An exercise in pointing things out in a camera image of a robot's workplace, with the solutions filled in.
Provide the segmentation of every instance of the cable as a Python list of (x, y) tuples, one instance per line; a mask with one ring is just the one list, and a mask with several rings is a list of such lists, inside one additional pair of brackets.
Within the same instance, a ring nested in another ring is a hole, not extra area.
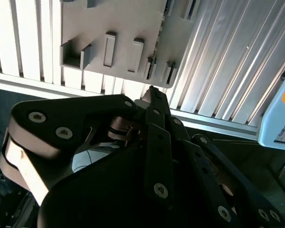
[(90, 154), (89, 154), (89, 151), (86, 151), (86, 152), (87, 152), (87, 155), (89, 155), (90, 162), (91, 162), (91, 164), (92, 164), (93, 162), (92, 162), (91, 156), (90, 156)]

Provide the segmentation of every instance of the white panel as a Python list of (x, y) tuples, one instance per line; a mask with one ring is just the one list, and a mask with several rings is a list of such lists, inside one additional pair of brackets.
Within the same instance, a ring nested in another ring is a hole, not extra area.
[(140, 99), (144, 85), (144, 83), (126, 80), (124, 94), (131, 100)]
[(101, 86), (103, 83), (103, 75), (91, 71), (84, 70), (84, 82), (85, 82), (85, 90), (94, 92), (94, 93), (100, 93), (101, 92)]
[(61, 84), (60, 45), (61, 45), (61, 3), (52, 0), (52, 39), (53, 39), (53, 82)]
[(64, 67), (63, 75), (66, 87), (81, 89), (81, 79), (82, 79), (81, 70)]
[(44, 81), (53, 83), (53, 50), (51, 28), (51, 0), (41, 0), (41, 40)]
[(0, 61), (3, 73), (19, 76), (15, 33), (9, 0), (0, 0)]
[(113, 89), (114, 89), (114, 81), (115, 77), (109, 76), (109, 75), (104, 75), (104, 94), (106, 95), (111, 95), (113, 94)]
[(34, 0), (16, 0), (23, 76), (40, 81), (37, 13)]

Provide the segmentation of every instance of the control box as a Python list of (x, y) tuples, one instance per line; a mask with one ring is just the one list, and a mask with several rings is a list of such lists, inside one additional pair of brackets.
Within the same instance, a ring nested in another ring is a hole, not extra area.
[(263, 116), (258, 142), (262, 146), (285, 150), (285, 80)]

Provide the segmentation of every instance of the metal pin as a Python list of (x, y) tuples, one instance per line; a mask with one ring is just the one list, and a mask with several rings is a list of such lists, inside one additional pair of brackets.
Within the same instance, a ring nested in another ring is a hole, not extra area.
[(56, 129), (56, 135), (61, 139), (70, 139), (73, 136), (73, 133), (67, 127), (59, 127)]
[(39, 112), (32, 112), (28, 115), (29, 120), (35, 123), (43, 123), (46, 121), (46, 116)]
[(263, 219), (265, 219), (266, 221), (269, 221), (268, 215), (262, 209), (259, 209), (258, 213), (262, 216)]
[(129, 102), (129, 101), (125, 101), (124, 103), (125, 103), (127, 106), (130, 106), (130, 107), (132, 106), (131, 102)]
[(165, 199), (168, 197), (168, 190), (166, 188), (166, 186), (164, 186), (161, 183), (156, 183), (154, 185), (154, 192), (156, 195), (158, 195), (159, 197)]
[(205, 138), (203, 138), (203, 137), (201, 137), (200, 140), (202, 141), (202, 143), (205, 143), (205, 144), (208, 143), (208, 142), (207, 142), (207, 139), (205, 139)]
[(278, 222), (281, 221), (280, 217), (273, 211), (273, 210), (270, 210), (270, 214), (272, 217), (274, 217), (275, 220), (277, 220)]
[(181, 122), (180, 122), (180, 120), (179, 119), (174, 119), (174, 122), (176, 123), (176, 124), (178, 124), (178, 125), (181, 125)]
[(154, 111), (157, 115), (159, 115), (159, 114), (160, 114), (160, 112), (159, 112), (159, 111), (157, 111), (156, 109), (153, 109), (153, 111)]
[(229, 213), (229, 211), (224, 208), (223, 206), (219, 206), (218, 207), (218, 212), (219, 212), (219, 215), (224, 219), (226, 220), (227, 222), (230, 222), (231, 221), (231, 215)]

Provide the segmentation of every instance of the floor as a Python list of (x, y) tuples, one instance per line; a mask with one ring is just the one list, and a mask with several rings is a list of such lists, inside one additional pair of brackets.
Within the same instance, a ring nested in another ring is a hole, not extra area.
[[(37, 99), (40, 98), (0, 90), (0, 147), (3, 142), (12, 107), (21, 101)], [(285, 216), (285, 194), (281, 191), (266, 168), (267, 165), (270, 165), (274, 172), (278, 172), (279, 168), (285, 162), (285, 151), (264, 148), (256, 142), (242, 142), (238, 141), (241, 139), (217, 133), (207, 133), (195, 129), (188, 129), (188, 133), (190, 136), (196, 133), (204, 133), (212, 139), (218, 148)], [(86, 153), (85, 155), (82, 154), (82, 156), (85, 156), (85, 159), (87, 159), (88, 154), (93, 156), (92, 152)], [(92, 160), (97, 160), (100, 157), (102, 156), (94, 156)], [(74, 164), (73, 169), (81, 165), (81, 163)], [(285, 174), (282, 176), (282, 181), (285, 184)]]

